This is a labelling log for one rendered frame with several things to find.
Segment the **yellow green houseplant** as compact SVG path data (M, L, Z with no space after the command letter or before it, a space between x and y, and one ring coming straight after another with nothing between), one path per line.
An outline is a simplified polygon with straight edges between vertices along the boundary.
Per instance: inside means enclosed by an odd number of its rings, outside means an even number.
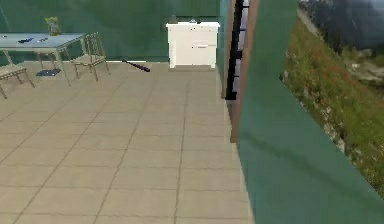
M47 17L45 18L45 22L48 26L50 36L58 36L61 34L57 17Z

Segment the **white chest of drawers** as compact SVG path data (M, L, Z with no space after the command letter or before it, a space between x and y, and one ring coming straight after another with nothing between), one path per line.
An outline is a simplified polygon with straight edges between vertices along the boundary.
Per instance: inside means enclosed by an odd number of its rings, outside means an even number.
M218 22L167 23L169 63L176 66L216 67Z

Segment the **dark baseball bat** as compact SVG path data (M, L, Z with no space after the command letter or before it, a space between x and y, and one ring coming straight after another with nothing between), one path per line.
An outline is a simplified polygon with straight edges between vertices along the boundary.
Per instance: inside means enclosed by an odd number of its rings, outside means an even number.
M127 61L127 60L121 60L121 61L124 62L124 63L127 63L127 64L129 64L129 65L131 65L131 66L133 66L133 67L135 67L135 68L137 68L139 70L142 70L144 72L150 72L151 71L148 67L145 67L143 65L139 65L139 64Z

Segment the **brown framed window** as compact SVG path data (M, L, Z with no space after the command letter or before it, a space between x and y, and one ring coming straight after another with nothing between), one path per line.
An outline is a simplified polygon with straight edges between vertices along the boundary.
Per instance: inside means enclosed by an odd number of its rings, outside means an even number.
M260 0L229 0L225 31L224 74L221 97L231 122L230 142L239 136L240 114L250 64L253 35Z

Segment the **beige wooden chair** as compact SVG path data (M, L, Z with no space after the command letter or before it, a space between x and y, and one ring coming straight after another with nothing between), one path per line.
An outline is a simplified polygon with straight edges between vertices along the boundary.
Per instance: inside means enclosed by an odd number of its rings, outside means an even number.
M0 80L8 79L10 77L16 77L20 84L23 81L20 78L20 75L24 74L26 80L30 83L32 87L35 87L33 81L29 78L27 68L19 64L9 64L5 66L0 66Z
M90 72L94 75L95 80L98 81L96 66L104 63L107 74L110 75L109 66L106 59L105 49L98 32L87 34L84 37L85 52L82 56L71 59L70 62L74 66L76 77L79 78L78 66L88 67Z

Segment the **dark blue flat object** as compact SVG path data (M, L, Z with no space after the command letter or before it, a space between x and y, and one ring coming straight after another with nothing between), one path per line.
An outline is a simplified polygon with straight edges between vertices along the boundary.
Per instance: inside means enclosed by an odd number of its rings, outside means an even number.
M44 77L44 76L56 76L58 73L60 73L61 69L46 69L41 70L36 73L36 76L38 77Z

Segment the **pale grey dining table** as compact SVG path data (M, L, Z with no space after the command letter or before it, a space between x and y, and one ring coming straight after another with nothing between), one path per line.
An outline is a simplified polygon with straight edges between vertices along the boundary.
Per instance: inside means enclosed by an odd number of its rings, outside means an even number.
M30 42L18 42L30 37L34 38ZM76 41L81 43L82 50L85 52L84 37L85 33L64 33L58 36L50 36L48 33L0 33L0 51L5 54L10 64L13 63L9 55L10 52L52 53L58 61L58 67L61 69L63 78L70 85L60 52Z

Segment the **landscape wall picture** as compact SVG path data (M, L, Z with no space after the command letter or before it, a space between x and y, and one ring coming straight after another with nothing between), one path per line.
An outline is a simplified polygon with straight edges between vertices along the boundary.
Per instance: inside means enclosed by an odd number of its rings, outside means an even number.
M384 0L299 0L280 80L384 199Z

